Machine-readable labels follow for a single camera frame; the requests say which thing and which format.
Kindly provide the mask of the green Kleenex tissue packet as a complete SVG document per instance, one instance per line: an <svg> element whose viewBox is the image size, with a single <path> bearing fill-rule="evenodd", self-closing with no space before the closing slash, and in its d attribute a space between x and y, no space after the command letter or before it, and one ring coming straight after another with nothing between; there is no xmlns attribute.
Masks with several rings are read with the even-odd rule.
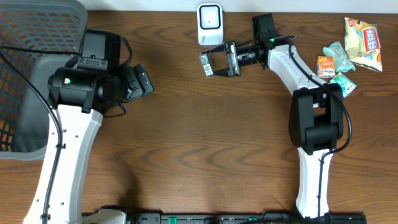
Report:
<svg viewBox="0 0 398 224"><path fill-rule="evenodd" d="M348 95L350 95L357 85L352 82L348 77L346 77L343 73L339 72L337 73L330 81L329 84L334 84L337 83L342 89L343 92L343 97L346 98Z"/></svg>

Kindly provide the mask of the orange tissue packet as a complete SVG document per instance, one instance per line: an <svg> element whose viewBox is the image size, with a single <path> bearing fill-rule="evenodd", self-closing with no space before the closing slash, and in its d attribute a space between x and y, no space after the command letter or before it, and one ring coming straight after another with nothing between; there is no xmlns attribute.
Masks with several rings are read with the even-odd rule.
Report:
<svg viewBox="0 0 398 224"><path fill-rule="evenodd" d="M335 61L330 56L317 57L317 76L320 78L333 78L336 75Z"/></svg>

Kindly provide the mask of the light teal snack packet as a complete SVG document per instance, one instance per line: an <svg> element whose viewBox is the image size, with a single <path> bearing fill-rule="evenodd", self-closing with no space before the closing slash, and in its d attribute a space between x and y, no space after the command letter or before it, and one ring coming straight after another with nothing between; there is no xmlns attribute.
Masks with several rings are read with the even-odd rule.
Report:
<svg viewBox="0 0 398 224"><path fill-rule="evenodd" d="M339 42L334 42L329 47L324 47L323 53L325 56L333 57L337 73L356 70L354 64L349 60L347 53Z"/></svg>

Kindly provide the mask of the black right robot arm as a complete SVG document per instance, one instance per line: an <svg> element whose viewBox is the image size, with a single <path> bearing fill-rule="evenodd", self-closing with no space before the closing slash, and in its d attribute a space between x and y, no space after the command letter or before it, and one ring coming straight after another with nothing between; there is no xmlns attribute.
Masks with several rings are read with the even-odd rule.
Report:
<svg viewBox="0 0 398 224"><path fill-rule="evenodd" d="M343 135L342 90L317 77L294 46L280 35L272 14L252 18L253 44L223 42L203 51L200 61L208 76L237 77L241 67L259 63L273 71L292 95L289 136L300 159L300 183L295 207L303 218L325 218L328 174L337 142Z"/></svg>

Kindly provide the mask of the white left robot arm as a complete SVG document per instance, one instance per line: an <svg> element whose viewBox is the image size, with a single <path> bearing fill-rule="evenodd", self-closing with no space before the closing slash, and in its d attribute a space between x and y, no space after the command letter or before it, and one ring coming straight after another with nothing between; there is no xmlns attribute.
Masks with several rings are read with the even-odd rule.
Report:
<svg viewBox="0 0 398 224"><path fill-rule="evenodd" d="M43 75L49 94L49 131L44 163L25 223L129 223L130 213L105 206L82 213L88 161L96 134L108 110L154 89L142 64L121 61L120 35L88 29L81 49L40 59L33 69Z"/></svg>

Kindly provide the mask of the dark green Zam-Buk box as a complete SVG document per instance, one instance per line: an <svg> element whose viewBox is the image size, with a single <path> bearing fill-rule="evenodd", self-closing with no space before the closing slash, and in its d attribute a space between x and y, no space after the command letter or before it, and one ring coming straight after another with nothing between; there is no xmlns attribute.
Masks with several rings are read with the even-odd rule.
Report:
<svg viewBox="0 0 398 224"><path fill-rule="evenodd" d="M210 61L208 54L201 54L200 62L201 62L201 65L204 69L206 76L214 75L213 68L212 68L211 61Z"/></svg>

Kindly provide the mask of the large yellow snack bag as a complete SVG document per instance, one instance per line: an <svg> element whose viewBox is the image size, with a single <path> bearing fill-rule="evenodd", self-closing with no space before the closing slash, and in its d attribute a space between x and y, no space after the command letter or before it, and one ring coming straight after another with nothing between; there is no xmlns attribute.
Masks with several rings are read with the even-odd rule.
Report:
<svg viewBox="0 0 398 224"><path fill-rule="evenodd" d="M353 64L382 72L381 44L376 24L346 17L345 51Z"/></svg>

